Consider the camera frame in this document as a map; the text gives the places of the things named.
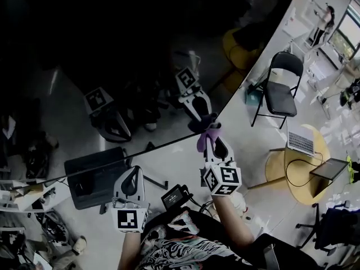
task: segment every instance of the open laptop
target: open laptop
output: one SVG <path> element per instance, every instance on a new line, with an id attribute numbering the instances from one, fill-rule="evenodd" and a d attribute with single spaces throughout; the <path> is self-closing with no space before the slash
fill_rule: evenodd
<path id="1" fill-rule="evenodd" d="M 314 157 L 314 134 L 299 124 L 286 122 L 287 147 Z"/>

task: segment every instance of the purple cloth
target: purple cloth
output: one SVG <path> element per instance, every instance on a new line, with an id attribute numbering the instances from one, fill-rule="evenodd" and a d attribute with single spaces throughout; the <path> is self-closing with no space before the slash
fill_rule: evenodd
<path id="1" fill-rule="evenodd" d="M 210 128 L 206 132 L 200 135 L 199 140 L 197 140 L 197 151 L 200 153 L 204 153 L 206 150 L 206 137 L 209 136 L 213 144 L 215 143 L 216 139 L 220 136 L 221 130 L 216 128 Z"/>

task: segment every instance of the concrete floor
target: concrete floor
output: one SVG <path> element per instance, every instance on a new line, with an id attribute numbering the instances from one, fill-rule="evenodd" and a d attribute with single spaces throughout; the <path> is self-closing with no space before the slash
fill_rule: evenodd
<path id="1" fill-rule="evenodd" d="M 334 69 L 322 58 L 319 67 L 324 72 L 331 73 Z M 356 114 L 340 107 L 339 98 L 330 98 L 331 120 L 327 120 L 321 105 L 316 100 L 318 93 L 308 86 L 307 75 L 304 75 L 295 103 L 298 115 L 292 118 L 299 124 L 310 124 L 316 127 L 323 134 L 331 157 L 345 159 L 349 152 L 353 160 L 358 160 L 356 155 L 357 137 L 349 138 L 351 133 L 359 130 Z M 70 85 L 66 77 L 58 77 L 52 86 L 52 93 L 62 93 L 61 89 L 70 89 L 67 97 L 57 97 L 56 100 L 46 104 L 43 113 L 44 128 L 59 139 L 61 147 L 56 150 L 49 173 L 50 177 L 58 177 L 64 174 L 63 162 L 65 160 L 87 155 L 93 152 L 102 151 L 116 145 L 105 142 L 91 127 L 88 117 L 84 111 L 78 111 L 80 107 L 74 107 L 72 111 L 62 113 L 62 116 L 54 111 L 54 107 L 71 98 L 83 105 L 82 96 Z M 218 94 L 226 91 L 220 86 L 216 91 Z M 232 97 L 229 104 L 220 115 L 223 125 L 222 136 L 228 141 L 235 152 L 238 167 L 241 168 L 242 181 L 244 186 L 241 192 L 245 196 L 245 201 L 251 210 L 258 217 L 258 224 L 265 226 L 264 231 L 269 232 L 275 237 L 291 244 L 297 245 L 304 240 L 307 232 L 302 229 L 295 229 L 297 223 L 312 223 L 314 221 L 314 209 L 298 203 L 291 195 L 286 182 L 277 186 L 247 190 L 247 187 L 265 182 L 264 168 L 268 158 L 269 149 L 283 147 L 286 143 L 286 127 L 279 130 L 280 119 L 268 117 L 258 117 L 254 127 L 250 123 L 255 115 L 256 107 L 247 106 L 244 103 L 243 88 L 239 89 Z M 266 104 L 261 109 L 261 113 L 266 113 Z M 53 121 L 72 120 L 71 129 L 64 123 L 53 123 Z M 69 133 L 76 135 L 76 143 Z M 158 150 L 135 157 L 133 165 L 139 165 L 145 175 L 159 180 L 169 181 L 169 187 L 176 184 L 186 184 L 198 203 L 210 200 L 209 191 L 200 187 L 199 168 L 204 167 L 203 155 L 196 150 L 198 137 L 192 137 L 184 141 L 160 148 Z M 338 204 L 344 200 L 350 200 L 352 208 L 360 207 L 360 199 L 357 193 L 360 184 L 346 185 L 349 182 L 349 175 L 344 172 L 334 184 L 326 191 L 324 198 L 320 202 L 321 210 L 324 212 L 334 203 Z M 151 204 L 151 209 L 165 210 L 160 197 L 166 191 L 155 187 L 153 184 L 145 182 L 146 199 Z M 69 230 L 75 237 L 84 235 L 88 241 L 88 248 L 83 256 L 77 260 L 80 268 L 92 269 L 117 269 L 124 234 L 114 230 L 111 213 L 99 215 L 99 206 L 84 210 L 76 210 L 72 199 L 69 198 L 56 207 Z M 32 239 L 40 234 L 39 224 L 34 216 L 28 219 L 23 214 L 19 217 L 24 222 L 27 229 L 31 232 Z M 346 247 L 339 245 L 336 253 L 327 257 L 320 250 L 314 250 L 313 243 L 309 243 L 304 251 L 311 255 L 319 265 L 324 262 L 329 264 L 337 263 L 346 251 Z"/>

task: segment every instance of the desk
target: desk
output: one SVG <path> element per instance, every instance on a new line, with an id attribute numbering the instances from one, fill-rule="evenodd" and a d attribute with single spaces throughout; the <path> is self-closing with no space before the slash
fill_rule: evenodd
<path id="1" fill-rule="evenodd" d="M 316 130 L 316 128 L 310 125 L 304 124 L 302 126 L 311 129 L 313 131 L 314 151 L 321 153 L 323 155 L 324 161 L 328 160 L 330 158 L 330 152 L 329 149 L 327 148 L 325 139 L 322 137 L 321 133 L 318 130 Z M 294 196 L 296 200 L 298 200 L 298 202 L 302 204 L 312 205 L 318 202 L 324 196 L 326 190 L 323 190 L 316 197 L 312 196 L 312 193 L 315 192 L 320 181 L 322 181 L 322 178 L 318 176 L 313 177 L 311 174 L 309 174 L 309 172 L 314 168 L 316 168 L 316 166 L 312 166 L 303 161 L 296 161 L 289 165 L 287 169 L 287 176 L 293 184 L 303 185 L 311 179 L 311 181 L 303 187 L 293 186 L 289 182 L 289 180 L 286 179 L 285 176 L 287 165 L 295 159 L 302 159 L 314 165 L 320 165 L 321 161 L 309 157 L 305 154 L 302 154 L 301 152 L 291 150 L 287 147 L 273 149 L 270 151 L 272 151 L 273 153 L 270 155 L 265 166 L 265 176 L 268 182 L 250 187 L 249 189 L 264 187 L 268 185 L 275 185 L 278 183 L 282 183 L 283 181 L 286 181 L 291 194 Z"/>

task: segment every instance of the chair leg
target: chair leg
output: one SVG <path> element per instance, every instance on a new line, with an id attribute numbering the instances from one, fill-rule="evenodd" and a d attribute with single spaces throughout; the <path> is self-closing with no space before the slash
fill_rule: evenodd
<path id="1" fill-rule="evenodd" d="M 332 254 L 336 251 L 336 247 L 327 249 L 327 248 L 320 248 L 320 250 L 327 253 L 327 256 L 332 256 Z"/>
<path id="2" fill-rule="evenodd" d="M 314 228 L 313 231 L 311 231 L 310 235 L 306 238 L 304 243 L 301 246 L 297 246 L 296 248 L 302 249 L 309 241 L 310 239 L 315 235 L 316 229 Z"/>
<path id="3" fill-rule="evenodd" d="M 316 207 L 316 218 L 315 218 L 315 226 L 320 225 L 320 210 L 319 210 L 319 203 L 313 204 L 313 208 Z"/>
<path id="4" fill-rule="evenodd" d="M 263 94 L 261 95 L 260 103 L 259 103 L 258 109 L 256 110 L 256 114 L 255 114 L 255 117 L 254 117 L 254 121 L 252 122 L 251 127 L 253 127 L 254 124 L 255 124 L 255 120 L 257 119 L 257 116 L 258 116 L 260 107 L 261 107 L 261 105 L 262 105 L 262 103 L 263 103 L 263 98 L 264 98 L 264 92 L 263 92 Z"/>
<path id="5" fill-rule="evenodd" d="M 285 123 L 286 117 L 283 119 L 283 122 L 281 123 L 280 129 L 282 128 L 283 124 Z"/>
<path id="6" fill-rule="evenodd" d="M 308 228 L 314 228 L 315 225 L 308 225 L 308 224 L 296 224 L 296 229 L 299 229 L 301 227 L 308 227 Z"/>

